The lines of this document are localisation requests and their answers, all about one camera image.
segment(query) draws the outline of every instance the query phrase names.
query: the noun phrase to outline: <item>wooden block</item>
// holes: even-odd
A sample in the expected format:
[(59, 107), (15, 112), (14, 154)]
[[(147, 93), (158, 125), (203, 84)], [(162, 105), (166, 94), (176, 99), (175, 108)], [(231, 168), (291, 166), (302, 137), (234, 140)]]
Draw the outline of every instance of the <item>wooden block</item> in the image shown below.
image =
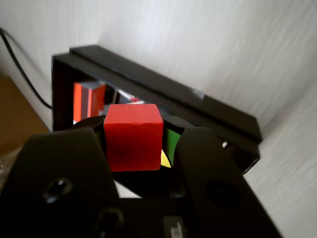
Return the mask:
[(155, 104), (113, 104), (104, 129), (111, 171), (159, 170), (163, 120)]

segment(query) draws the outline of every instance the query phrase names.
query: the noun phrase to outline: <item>wooden surface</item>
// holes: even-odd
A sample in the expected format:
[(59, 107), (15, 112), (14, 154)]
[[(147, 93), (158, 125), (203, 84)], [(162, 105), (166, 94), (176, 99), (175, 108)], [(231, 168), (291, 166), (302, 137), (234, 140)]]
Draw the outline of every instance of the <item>wooden surface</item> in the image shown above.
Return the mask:
[(0, 78), (0, 157), (48, 129), (10, 78)]

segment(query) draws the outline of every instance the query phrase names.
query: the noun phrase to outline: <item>black plastic part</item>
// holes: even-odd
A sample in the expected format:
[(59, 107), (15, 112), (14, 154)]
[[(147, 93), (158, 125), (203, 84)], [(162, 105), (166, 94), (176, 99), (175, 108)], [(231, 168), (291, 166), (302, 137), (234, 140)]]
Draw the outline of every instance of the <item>black plastic part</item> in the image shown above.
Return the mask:
[[(72, 189), (47, 203), (45, 194), (58, 178), (71, 182)], [(0, 196), (1, 237), (92, 237), (99, 212), (117, 202), (110, 169), (91, 129), (32, 136)]]
[(174, 168), (206, 237), (280, 237), (212, 130), (185, 129)]
[(184, 237), (280, 237), (212, 130), (184, 130), (174, 169), (183, 198), (119, 199), (91, 128), (33, 136), (0, 196), (1, 237), (161, 238), (173, 221)]
[(217, 123), (232, 127), (261, 142), (262, 136), (257, 120), (237, 109), (186, 87), (174, 80), (125, 59), (100, 46), (86, 46), (70, 49), (81, 57), (101, 65), (126, 79), (154, 90), (161, 95), (182, 103), (187, 107), (213, 118)]
[[(88, 54), (90, 48), (85, 48), (85, 54)], [(259, 132), (259, 127), (256, 119), (250, 115), (244, 114), (234, 108), (228, 107), (212, 98), (206, 98), (206, 104), (188, 104), (185, 100), (190, 98), (193, 91), (181, 84), (174, 85), (170, 79), (165, 78), (165, 81), (171, 81), (169, 86), (175, 86), (174, 95), (168, 90), (165, 93), (161, 87), (155, 89), (155, 84), (148, 85), (143, 80), (136, 81), (135, 78), (130, 79), (121, 71), (110, 69), (109, 67), (101, 66), (95, 61), (99, 59), (100, 54), (93, 59), (95, 53), (83, 57), (76, 49), (72, 49), (70, 53), (54, 56), (52, 60), (52, 85), (53, 85), (53, 130), (68, 129), (73, 125), (73, 83), (90, 76), (105, 82), (106, 84), (137, 96), (139, 99), (148, 103), (154, 103), (159, 108), (166, 110), (171, 115), (181, 118), (190, 125), (198, 127), (211, 128), (214, 133), (223, 141), (229, 143), (241, 150), (246, 156), (243, 162), (246, 164), (241, 169), (241, 173), (245, 173), (251, 166), (255, 164), (260, 158), (258, 145), (262, 140), (261, 137), (256, 136)], [(165, 126), (173, 130), (182, 132), (185, 127), (182, 123), (173, 117), (164, 117)], [(254, 128), (254, 132), (248, 133), (250, 128)]]

